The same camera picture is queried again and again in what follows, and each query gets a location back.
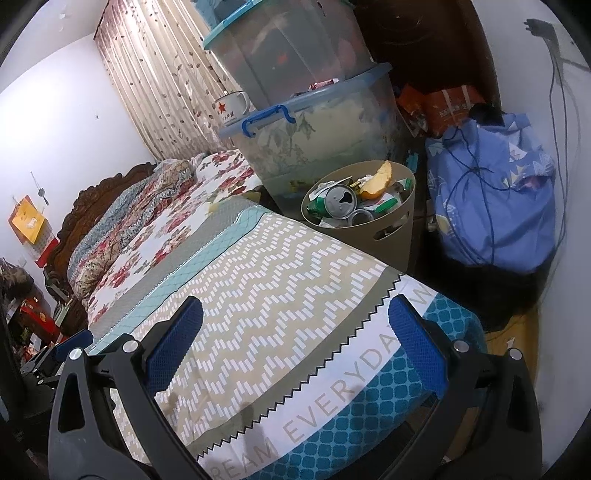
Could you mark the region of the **crushed green drink can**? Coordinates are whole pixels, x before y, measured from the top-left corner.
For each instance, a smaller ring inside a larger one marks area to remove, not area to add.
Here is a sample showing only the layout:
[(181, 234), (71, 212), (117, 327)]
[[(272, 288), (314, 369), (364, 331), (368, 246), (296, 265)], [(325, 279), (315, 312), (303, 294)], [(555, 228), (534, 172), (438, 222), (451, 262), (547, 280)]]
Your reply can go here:
[(341, 206), (342, 185), (332, 184), (326, 186), (315, 194), (308, 203), (308, 213), (321, 217), (342, 218), (344, 211)]

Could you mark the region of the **orange peel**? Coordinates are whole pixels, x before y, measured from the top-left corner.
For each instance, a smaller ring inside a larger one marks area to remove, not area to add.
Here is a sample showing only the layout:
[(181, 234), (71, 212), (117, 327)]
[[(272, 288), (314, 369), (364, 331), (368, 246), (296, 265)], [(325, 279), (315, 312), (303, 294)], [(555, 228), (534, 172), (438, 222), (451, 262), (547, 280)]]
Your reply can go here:
[(393, 165), (385, 161), (377, 172), (360, 186), (362, 200), (376, 200), (390, 187), (393, 180)]

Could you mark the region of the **beige plastic trash bin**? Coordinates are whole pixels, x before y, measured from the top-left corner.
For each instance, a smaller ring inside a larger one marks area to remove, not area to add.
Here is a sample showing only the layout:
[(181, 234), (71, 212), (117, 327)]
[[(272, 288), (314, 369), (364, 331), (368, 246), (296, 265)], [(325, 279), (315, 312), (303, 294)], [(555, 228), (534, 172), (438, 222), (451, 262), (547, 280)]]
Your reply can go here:
[[(392, 162), (393, 180), (386, 192), (376, 200), (362, 200), (360, 186), (372, 177), (387, 160), (372, 160), (328, 174), (304, 195), (301, 216), (322, 233), (362, 250), (400, 271), (408, 269), (411, 253), (416, 179), (412, 171)], [(318, 190), (332, 185), (346, 185), (358, 199), (356, 211), (349, 218), (338, 220), (308, 213), (308, 203)]]

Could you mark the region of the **red gift box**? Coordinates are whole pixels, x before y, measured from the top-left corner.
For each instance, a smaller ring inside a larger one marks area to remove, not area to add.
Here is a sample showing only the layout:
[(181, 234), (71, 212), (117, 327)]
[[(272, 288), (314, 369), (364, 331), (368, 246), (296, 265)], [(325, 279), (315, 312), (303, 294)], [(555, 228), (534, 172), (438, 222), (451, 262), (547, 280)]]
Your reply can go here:
[(36, 298), (24, 299), (19, 307), (19, 323), (35, 334), (45, 344), (55, 343), (60, 335), (59, 327), (47, 315)]

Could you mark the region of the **folded floral quilt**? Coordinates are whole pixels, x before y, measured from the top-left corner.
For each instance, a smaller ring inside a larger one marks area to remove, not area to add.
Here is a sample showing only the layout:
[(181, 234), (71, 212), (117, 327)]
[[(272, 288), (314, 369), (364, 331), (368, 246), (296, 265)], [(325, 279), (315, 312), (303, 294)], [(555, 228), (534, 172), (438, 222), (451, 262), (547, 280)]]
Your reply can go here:
[(67, 267), (73, 295), (86, 302), (140, 230), (195, 183), (187, 160), (168, 159), (152, 175), (125, 189), (74, 249)]

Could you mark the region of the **carved wooden headboard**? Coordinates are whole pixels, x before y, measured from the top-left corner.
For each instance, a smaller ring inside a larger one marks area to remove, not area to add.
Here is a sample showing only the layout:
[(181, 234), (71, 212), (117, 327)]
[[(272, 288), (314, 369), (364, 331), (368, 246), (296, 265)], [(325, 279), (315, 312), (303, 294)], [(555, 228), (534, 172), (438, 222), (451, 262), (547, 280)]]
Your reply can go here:
[(46, 290), (59, 306), (65, 306), (67, 310), (59, 327), (64, 337), (87, 327), (86, 311), (74, 297), (66, 275), (75, 248), (114, 200), (126, 188), (149, 177), (154, 168), (152, 163), (139, 164), (125, 175), (118, 173), (80, 191), (72, 210), (65, 216), (61, 230), (57, 233), (59, 243), (50, 253), (43, 269)]

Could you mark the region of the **patterned bed cover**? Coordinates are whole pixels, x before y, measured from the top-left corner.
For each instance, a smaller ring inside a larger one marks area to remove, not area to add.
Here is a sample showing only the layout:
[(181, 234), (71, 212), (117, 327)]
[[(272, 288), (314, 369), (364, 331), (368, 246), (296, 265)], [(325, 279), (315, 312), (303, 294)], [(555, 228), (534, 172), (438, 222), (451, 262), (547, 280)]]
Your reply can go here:
[(325, 479), (426, 398), (388, 321), (404, 295), (483, 348), (476, 315), (369, 254), (235, 197), (96, 323), (94, 349), (144, 337), (193, 296), (204, 323), (156, 402), (214, 479)]

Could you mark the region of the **open silver can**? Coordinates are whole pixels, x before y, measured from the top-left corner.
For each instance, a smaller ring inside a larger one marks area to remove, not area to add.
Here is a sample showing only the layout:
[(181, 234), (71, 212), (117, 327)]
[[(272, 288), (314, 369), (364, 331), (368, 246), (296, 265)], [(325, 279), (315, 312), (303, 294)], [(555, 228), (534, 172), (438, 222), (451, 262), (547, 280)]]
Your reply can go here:
[(335, 185), (329, 188), (324, 198), (325, 211), (329, 217), (344, 220), (356, 211), (358, 199), (353, 189), (346, 185)]

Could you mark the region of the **blue fabric bundle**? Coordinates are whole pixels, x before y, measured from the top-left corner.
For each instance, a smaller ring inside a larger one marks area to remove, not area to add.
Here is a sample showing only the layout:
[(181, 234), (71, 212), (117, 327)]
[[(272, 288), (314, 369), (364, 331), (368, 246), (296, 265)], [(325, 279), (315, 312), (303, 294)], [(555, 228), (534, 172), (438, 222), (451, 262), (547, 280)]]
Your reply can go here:
[(555, 248), (555, 164), (526, 115), (502, 120), (427, 139), (428, 188), (448, 257), (531, 274)]

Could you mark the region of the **white enamel star mug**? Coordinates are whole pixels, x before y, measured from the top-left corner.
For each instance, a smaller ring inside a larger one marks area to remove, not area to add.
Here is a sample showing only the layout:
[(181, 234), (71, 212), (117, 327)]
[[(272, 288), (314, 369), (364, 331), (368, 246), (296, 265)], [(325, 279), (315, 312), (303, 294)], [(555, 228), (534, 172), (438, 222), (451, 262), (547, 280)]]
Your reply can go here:
[(245, 91), (228, 93), (214, 102), (214, 111), (223, 126), (242, 119), (252, 109), (252, 102)]

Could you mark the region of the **beige leaf pattern curtain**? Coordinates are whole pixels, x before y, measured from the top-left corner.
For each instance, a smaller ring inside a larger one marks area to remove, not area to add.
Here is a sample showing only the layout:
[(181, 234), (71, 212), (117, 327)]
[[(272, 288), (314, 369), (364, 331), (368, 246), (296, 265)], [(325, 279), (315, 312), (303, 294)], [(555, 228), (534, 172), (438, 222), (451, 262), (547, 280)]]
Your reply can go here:
[(231, 150), (214, 103), (238, 90), (202, 41), (209, 28), (191, 1), (117, 0), (94, 42), (144, 145), (157, 160)]

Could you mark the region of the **lower clear storage box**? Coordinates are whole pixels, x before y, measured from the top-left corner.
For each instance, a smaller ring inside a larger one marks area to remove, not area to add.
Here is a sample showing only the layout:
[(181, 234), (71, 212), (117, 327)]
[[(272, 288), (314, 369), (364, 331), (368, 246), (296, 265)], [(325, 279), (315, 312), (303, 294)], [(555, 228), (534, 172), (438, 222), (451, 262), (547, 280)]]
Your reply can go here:
[(398, 160), (409, 132), (398, 112), (388, 63), (224, 127), (280, 213), (301, 217), (311, 186), (339, 168), (368, 160)]

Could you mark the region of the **clear storage box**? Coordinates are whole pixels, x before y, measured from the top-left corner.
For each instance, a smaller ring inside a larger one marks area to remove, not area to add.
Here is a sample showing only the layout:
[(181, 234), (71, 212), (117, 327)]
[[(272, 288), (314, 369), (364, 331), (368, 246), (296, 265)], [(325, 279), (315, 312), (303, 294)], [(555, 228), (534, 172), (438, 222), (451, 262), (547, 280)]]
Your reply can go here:
[(375, 62), (347, 1), (249, 1), (211, 30), (204, 49), (262, 110)]
[(311, 186), (339, 168), (368, 160), (398, 160), (409, 132), (398, 112), (388, 63), (224, 127), (280, 213), (301, 217)]

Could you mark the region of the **upper clear storage box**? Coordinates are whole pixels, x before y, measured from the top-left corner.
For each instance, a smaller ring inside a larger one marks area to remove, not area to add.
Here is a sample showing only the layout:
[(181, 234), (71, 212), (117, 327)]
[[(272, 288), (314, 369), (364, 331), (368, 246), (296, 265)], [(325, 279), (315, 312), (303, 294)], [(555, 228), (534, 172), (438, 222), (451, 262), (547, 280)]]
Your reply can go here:
[(262, 110), (375, 62), (347, 1), (249, 1), (211, 30), (204, 49)]

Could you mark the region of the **orange snack bag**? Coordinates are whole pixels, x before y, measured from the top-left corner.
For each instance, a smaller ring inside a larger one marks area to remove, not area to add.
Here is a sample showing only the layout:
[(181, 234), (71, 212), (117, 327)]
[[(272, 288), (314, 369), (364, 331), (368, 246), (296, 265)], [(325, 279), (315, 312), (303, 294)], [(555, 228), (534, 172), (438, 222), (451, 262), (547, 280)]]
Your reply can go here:
[(470, 109), (485, 99), (469, 85), (423, 94), (406, 85), (397, 98), (398, 109), (414, 137), (441, 137), (450, 126), (459, 126)]

